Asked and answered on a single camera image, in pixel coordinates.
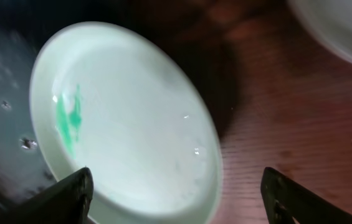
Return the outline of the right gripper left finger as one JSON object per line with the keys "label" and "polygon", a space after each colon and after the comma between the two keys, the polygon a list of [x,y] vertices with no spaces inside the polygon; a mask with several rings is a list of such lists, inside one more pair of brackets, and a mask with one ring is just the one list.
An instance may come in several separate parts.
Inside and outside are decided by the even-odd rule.
{"label": "right gripper left finger", "polygon": [[0,216],[0,224],[86,224],[93,177],[84,167]]}

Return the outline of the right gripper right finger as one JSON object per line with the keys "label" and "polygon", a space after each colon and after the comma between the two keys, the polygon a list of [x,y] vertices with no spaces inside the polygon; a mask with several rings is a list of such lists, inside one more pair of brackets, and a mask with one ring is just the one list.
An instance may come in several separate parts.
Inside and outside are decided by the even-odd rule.
{"label": "right gripper right finger", "polygon": [[351,214],[272,167],[264,169],[260,192],[270,224],[352,224]]}

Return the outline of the mint green plate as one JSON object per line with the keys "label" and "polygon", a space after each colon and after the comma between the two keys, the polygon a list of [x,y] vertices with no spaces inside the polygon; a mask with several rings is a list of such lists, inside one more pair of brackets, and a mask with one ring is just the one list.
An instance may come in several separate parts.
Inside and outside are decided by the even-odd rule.
{"label": "mint green plate", "polygon": [[288,0],[295,17],[327,50],[352,63],[352,0]]}
{"label": "mint green plate", "polygon": [[209,223],[221,200],[219,138],[200,94],[159,47],[81,22],[41,48],[29,92],[57,180],[92,173],[94,223]]}

